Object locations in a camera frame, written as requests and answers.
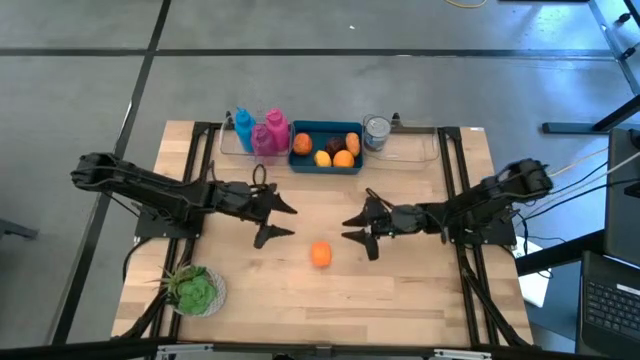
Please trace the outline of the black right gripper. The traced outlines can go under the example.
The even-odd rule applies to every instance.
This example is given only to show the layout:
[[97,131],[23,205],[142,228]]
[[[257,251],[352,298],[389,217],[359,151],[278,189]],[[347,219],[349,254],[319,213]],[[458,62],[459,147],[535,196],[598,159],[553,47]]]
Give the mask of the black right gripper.
[[378,198],[367,198],[361,212],[343,221],[342,225],[370,228],[371,234],[364,229],[341,234],[342,237],[363,245],[370,261],[379,259],[379,244],[376,238],[438,232],[438,220],[424,208],[410,204],[393,205]]

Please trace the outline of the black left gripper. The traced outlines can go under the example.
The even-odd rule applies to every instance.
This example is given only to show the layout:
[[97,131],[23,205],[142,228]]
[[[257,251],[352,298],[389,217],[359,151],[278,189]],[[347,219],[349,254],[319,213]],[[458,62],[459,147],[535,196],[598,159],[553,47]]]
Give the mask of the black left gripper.
[[250,185],[246,182],[216,181],[208,203],[211,212],[222,213],[242,221],[260,225],[254,238],[256,249],[264,247],[269,239],[293,235],[294,231],[275,225],[265,225],[271,211],[297,214],[269,185]]

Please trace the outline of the magenta squeeze bottle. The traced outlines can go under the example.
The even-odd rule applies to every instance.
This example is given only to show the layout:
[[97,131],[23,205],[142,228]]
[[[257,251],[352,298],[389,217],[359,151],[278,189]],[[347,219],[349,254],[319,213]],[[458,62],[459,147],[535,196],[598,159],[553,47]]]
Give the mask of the magenta squeeze bottle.
[[252,129],[251,143],[256,159],[263,165],[274,165],[277,146],[271,132],[264,124],[256,124]]

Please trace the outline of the reddish orange toy fruit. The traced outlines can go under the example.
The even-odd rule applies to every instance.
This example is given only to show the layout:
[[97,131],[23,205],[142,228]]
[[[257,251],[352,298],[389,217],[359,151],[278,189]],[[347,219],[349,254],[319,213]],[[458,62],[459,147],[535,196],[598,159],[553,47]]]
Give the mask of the reddish orange toy fruit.
[[299,156],[307,156],[313,149],[313,141],[308,133],[297,133],[294,137],[292,151]]

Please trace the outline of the bright pink squeeze bottle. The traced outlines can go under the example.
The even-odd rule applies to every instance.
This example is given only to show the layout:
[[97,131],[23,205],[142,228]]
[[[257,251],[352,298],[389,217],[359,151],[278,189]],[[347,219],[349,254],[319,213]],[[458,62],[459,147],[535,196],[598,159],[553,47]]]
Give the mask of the bright pink squeeze bottle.
[[270,109],[265,116],[265,124],[273,135],[279,152],[287,151],[290,142],[289,121],[279,108]]

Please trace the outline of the blue squeeze bottle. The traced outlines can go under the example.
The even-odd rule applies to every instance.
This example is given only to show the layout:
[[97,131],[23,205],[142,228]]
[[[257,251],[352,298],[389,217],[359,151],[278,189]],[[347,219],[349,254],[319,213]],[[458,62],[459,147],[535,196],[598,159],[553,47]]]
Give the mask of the blue squeeze bottle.
[[255,125],[254,117],[244,108],[238,107],[235,114],[235,131],[245,152],[252,153],[252,129]]

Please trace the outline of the orange soft cube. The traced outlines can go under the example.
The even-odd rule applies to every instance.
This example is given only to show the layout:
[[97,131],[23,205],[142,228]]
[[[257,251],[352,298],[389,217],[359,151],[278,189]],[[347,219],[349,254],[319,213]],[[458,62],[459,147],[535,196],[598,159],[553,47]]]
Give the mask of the orange soft cube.
[[332,250],[328,242],[315,242],[311,246],[311,262],[315,267],[328,267],[332,262]]

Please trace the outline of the teal plastic bin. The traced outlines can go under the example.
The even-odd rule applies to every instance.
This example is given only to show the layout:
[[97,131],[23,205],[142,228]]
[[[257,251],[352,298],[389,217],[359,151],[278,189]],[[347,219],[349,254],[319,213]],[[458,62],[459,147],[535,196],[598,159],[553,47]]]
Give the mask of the teal plastic bin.
[[292,123],[292,137],[299,133],[306,133],[312,141],[312,151],[309,155],[297,155],[289,152],[288,164],[292,171],[307,174],[332,174],[332,175],[357,175],[363,167],[364,156],[359,154],[355,158],[353,167],[318,167],[313,155],[318,150],[323,150],[327,141],[332,137],[344,138],[348,133],[356,133],[362,137],[362,124],[358,122],[332,122],[332,121],[308,121],[296,120]]

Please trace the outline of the potted green succulent plant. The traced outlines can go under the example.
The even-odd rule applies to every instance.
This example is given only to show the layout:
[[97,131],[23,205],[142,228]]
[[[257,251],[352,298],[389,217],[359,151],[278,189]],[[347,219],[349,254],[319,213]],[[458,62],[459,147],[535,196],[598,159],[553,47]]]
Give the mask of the potted green succulent plant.
[[224,278],[207,266],[181,265],[154,282],[159,284],[165,302],[182,316],[208,317],[226,301]]

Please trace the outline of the black table foot bar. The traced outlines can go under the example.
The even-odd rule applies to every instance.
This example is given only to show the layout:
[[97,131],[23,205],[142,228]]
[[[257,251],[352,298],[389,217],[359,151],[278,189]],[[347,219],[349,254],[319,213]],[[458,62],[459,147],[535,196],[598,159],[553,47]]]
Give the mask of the black table foot bar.
[[599,230],[571,241],[533,252],[515,260],[519,276],[526,276],[579,261],[584,251],[604,254],[605,231]]
[[624,105],[595,123],[545,122],[541,125],[544,134],[603,135],[619,127],[640,112],[640,95],[634,96]]

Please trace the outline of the black laptop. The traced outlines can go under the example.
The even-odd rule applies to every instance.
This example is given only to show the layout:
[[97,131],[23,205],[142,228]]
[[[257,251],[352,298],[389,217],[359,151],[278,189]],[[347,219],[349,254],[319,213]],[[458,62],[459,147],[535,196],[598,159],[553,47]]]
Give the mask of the black laptop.
[[640,360],[640,130],[610,133],[604,254],[583,253],[576,352]]

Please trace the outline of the dark chair base leg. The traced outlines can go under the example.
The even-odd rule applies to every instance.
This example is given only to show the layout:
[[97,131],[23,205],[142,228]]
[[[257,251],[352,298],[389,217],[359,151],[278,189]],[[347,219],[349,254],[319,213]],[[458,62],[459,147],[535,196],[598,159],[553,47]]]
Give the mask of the dark chair base leg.
[[34,240],[38,235],[38,231],[0,218],[0,240],[4,236],[11,235],[19,236],[26,240]]

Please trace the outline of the black metal rig frame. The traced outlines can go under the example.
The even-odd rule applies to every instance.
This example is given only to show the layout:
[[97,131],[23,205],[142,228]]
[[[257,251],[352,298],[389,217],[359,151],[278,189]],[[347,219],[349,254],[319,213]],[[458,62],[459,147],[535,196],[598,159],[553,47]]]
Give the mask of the black metal rig frame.
[[[370,261],[347,240],[342,222],[357,215],[368,188],[395,203],[441,202],[493,172],[480,128],[437,129],[440,157],[410,165],[366,158],[357,175],[304,174],[267,165],[269,181],[297,214],[273,213],[293,235],[253,246],[254,225],[211,215],[195,241],[193,261],[220,274],[222,308],[208,317],[164,309],[160,336],[218,351],[268,351],[317,356],[416,355],[464,349],[476,329],[493,333],[480,307],[465,308],[457,246],[436,235],[384,238]],[[315,267],[311,246],[328,242],[332,262]]]

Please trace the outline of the grey metal table leg frame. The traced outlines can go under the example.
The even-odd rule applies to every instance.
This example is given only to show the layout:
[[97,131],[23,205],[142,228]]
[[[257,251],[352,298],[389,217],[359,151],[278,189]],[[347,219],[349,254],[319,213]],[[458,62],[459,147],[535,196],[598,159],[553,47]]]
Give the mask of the grey metal table leg frame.
[[612,24],[609,24],[606,21],[602,11],[600,10],[598,4],[596,3],[596,0],[589,0],[587,4],[591,10],[591,13],[594,19],[596,20],[596,23],[598,24],[600,32],[604,37],[615,62],[619,65],[621,69],[622,74],[624,75],[631,89],[631,92],[634,95],[640,95],[640,83],[636,79],[631,69],[631,66],[628,63],[628,59],[630,58],[630,55],[628,54],[628,50],[627,49],[623,50],[619,42],[616,40],[614,31],[613,31],[614,26]]

